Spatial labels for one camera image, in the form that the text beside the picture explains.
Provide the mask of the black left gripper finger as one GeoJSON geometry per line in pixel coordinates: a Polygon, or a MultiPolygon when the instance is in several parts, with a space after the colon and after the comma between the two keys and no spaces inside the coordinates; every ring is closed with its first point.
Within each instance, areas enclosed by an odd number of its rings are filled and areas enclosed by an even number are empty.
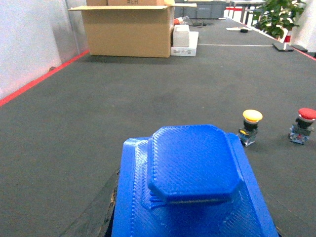
{"type": "Polygon", "coordinates": [[[116,170],[62,237],[110,237],[113,229],[119,170],[116,170]]]}

